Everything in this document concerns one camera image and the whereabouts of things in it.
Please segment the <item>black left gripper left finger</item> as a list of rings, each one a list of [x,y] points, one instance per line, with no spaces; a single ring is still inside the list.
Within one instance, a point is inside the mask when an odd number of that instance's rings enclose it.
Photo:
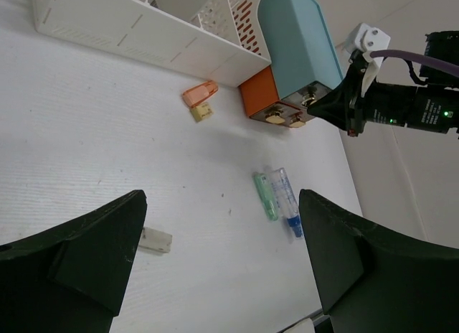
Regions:
[[[1,246],[2,332],[109,332],[146,218],[133,190],[85,215]]]

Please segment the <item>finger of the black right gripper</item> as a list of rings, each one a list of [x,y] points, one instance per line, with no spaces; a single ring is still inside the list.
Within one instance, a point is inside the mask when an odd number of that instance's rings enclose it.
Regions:
[[[330,93],[307,108],[314,118],[321,118],[333,126],[348,131],[351,128],[351,102],[360,96],[361,72],[351,65],[341,83]]]

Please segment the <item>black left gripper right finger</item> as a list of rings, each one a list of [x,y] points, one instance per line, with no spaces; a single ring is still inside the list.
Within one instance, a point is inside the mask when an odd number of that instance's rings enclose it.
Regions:
[[[335,332],[456,332],[458,250],[418,240],[299,196],[323,313]]]

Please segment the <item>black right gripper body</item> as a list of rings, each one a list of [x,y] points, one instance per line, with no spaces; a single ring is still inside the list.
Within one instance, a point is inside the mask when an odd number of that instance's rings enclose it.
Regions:
[[[357,137],[366,123],[446,134],[458,129],[458,91],[373,83],[348,110],[347,134]]]

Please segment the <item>teal orange drawer box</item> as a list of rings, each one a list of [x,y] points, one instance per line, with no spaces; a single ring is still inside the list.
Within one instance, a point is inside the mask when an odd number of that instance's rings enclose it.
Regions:
[[[245,114],[300,128],[343,79],[325,17],[316,0],[261,0],[258,21],[271,64],[240,85]]]

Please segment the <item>beige rectangular eraser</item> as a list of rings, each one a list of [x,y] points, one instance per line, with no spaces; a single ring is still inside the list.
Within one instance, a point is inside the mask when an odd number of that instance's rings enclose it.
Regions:
[[[143,227],[138,246],[156,253],[171,251],[173,236],[160,230]]]

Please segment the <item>clear blue glue bottle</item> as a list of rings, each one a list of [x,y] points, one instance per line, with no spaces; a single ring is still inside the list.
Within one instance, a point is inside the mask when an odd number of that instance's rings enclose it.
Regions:
[[[279,168],[271,171],[268,175],[278,204],[279,215],[286,221],[295,238],[303,238],[298,203],[286,170]]]

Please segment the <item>green transparent tube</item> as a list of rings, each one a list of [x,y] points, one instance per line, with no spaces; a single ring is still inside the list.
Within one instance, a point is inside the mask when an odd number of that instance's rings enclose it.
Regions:
[[[252,179],[268,219],[270,221],[278,220],[277,202],[268,176],[265,173],[255,172]]]

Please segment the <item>white plastic file organizer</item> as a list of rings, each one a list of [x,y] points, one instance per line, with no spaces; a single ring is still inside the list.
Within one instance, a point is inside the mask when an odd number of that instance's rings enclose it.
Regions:
[[[237,87],[270,61],[147,0],[32,0],[39,33]]]

